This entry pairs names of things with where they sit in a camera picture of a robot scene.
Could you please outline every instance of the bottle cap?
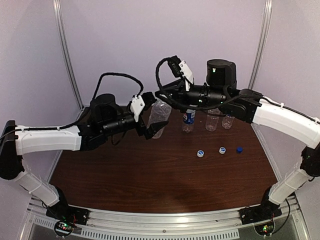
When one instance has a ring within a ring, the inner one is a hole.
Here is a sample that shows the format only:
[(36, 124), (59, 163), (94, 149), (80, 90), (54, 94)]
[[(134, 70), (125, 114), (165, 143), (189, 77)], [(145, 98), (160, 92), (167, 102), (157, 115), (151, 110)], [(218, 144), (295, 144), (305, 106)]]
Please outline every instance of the bottle cap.
[(199, 150), (196, 155), (199, 157), (199, 158), (202, 158), (204, 156), (205, 152), (202, 151), (202, 150)]
[(236, 148), (236, 152), (237, 152), (238, 154), (242, 153), (243, 150), (244, 150), (244, 149), (243, 149), (241, 146), (238, 146), (238, 147)]
[(226, 153), (226, 149), (224, 147), (220, 147), (219, 153), (225, 154)]

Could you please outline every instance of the zip tie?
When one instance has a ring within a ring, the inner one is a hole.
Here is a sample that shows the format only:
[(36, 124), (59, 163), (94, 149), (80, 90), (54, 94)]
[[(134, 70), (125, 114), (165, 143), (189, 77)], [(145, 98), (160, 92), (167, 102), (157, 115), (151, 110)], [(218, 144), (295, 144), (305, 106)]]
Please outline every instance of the zip tie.
[(316, 125), (318, 125), (318, 122), (320, 121), (320, 119), (319, 118), (317, 118), (317, 117), (314, 117), (314, 122), (315, 122), (315, 124)]
[(295, 191), (298, 190), (300, 187), (295, 188), (295, 187), (293, 187), (293, 186), (291, 186), (291, 185), (289, 185), (289, 184), (287, 183), (287, 174), (288, 174), (288, 173), (286, 173), (285, 176), (284, 176), (284, 184), (287, 185), (289, 188), (294, 189)]
[(42, 179), (41, 179), (41, 176), (39, 175), (39, 178), (40, 178), (40, 185), (37, 186), (35, 189), (33, 189), (32, 191), (29, 191), (29, 194), (32, 194), (34, 191), (38, 190), (41, 186), (42, 186)]

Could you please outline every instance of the clear plastic bottle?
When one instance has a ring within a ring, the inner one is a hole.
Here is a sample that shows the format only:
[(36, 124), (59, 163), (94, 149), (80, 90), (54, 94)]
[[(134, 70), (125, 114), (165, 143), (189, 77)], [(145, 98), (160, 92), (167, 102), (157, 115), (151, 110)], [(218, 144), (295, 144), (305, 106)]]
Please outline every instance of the clear plastic bottle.
[(211, 114), (220, 114), (220, 110), (218, 108), (208, 110), (208, 115), (206, 117), (205, 129), (209, 132), (213, 132), (217, 129), (219, 117)]
[(226, 115), (222, 120), (222, 127), (225, 129), (230, 129), (232, 127), (232, 123), (234, 122), (235, 117)]
[(183, 114), (182, 131), (185, 133), (191, 133), (195, 128), (195, 115), (196, 111), (188, 109), (185, 114)]
[[(172, 107), (166, 102), (158, 99), (151, 109), (149, 116), (148, 127), (151, 124), (167, 121), (171, 114)], [(158, 139), (164, 132), (164, 127), (161, 128), (152, 138)]]

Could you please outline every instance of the vertical metal pole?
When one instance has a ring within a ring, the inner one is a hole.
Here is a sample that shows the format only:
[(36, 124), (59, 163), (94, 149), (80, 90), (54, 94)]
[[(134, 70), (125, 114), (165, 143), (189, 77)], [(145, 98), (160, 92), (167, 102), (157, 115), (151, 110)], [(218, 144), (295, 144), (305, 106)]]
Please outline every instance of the vertical metal pole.
[(256, 79), (257, 79), (257, 75), (259, 72), (263, 52), (265, 49), (265, 45), (266, 45), (267, 37), (268, 37), (268, 33), (269, 33), (271, 16), (272, 16), (272, 0), (266, 0), (265, 5), (264, 5), (264, 14), (263, 14), (258, 49), (256, 51), (253, 69), (252, 69), (252, 73), (251, 73), (251, 78), (250, 78), (250, 82), (249, 82), (249, 86), (248, 86), (249, 89), (252, 89), (254, 87)]
[(81, 96), (79, 93), (74, 70), (73, 70), (72, 64), (71, 64), (71, 59), (70, 59), (70, 54), (69, 54), (67, 39), (66, 39), (66, 33), (65, 33), (65, 28), (64, 28), (64, 22), (63, 22), (63, 17), (62, 17), (62, 12), (61, 12), (60, 0), (53, 0), (53, 6), (54, 6), (54, 14), (55, 14), (57, 27), (58, 27), (59, 38), (60, 38), (60, 43), (61, 43), (61, 48), (62, 48), (62, 55), (64, 58), (66, 71), (68, 73), (68, 77), (69, 77), (69, 80), (71, 83), (71, 87), (72, 87), (73, 94), (75, 96), (75, 100), (78, 105), (78, 108), (80, 110), (82, 110), (84, 105), (83, 105), (83, 102), (82, 102), (82, 99), (81, 99)]

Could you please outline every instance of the light purple wall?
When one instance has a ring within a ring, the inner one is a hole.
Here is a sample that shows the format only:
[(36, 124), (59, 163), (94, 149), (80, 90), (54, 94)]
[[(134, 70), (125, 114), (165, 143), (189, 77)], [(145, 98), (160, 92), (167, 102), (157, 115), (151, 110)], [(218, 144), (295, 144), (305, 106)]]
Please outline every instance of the light purple wall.
[[(195, 82), (206, 81), (206, 62), (237, 64), (238, 86), (248, 87), (262, 25), (265, 0), (68, 0), (61, 8), (81, 97), (88, 105), (102, 73), (121, 72), (157, 90), (155, 69), (165, 57), (187, 61)], [(165, 64), (163, 83), (174, 80)], [(101, 91), (126, 105), (139, 87), (106, 77)]]
[[(79, 110), (68, 80), (52, 0), (0, 0), (0, 128), (74, 121)], [(55, 151), (27, 154), (24, 162), (48, 178)], [(16, 240), (30, 196), (0, 179), (0, 239)]]
[[(310, 116), (320, 117), (320, 2), (273, 1), (270, 32), (254, 89)], [(282, 176), (300, 160), (301, 142), (261, 127)], [(297, 191), (311, 238), (320, 236), (320, 180)]]

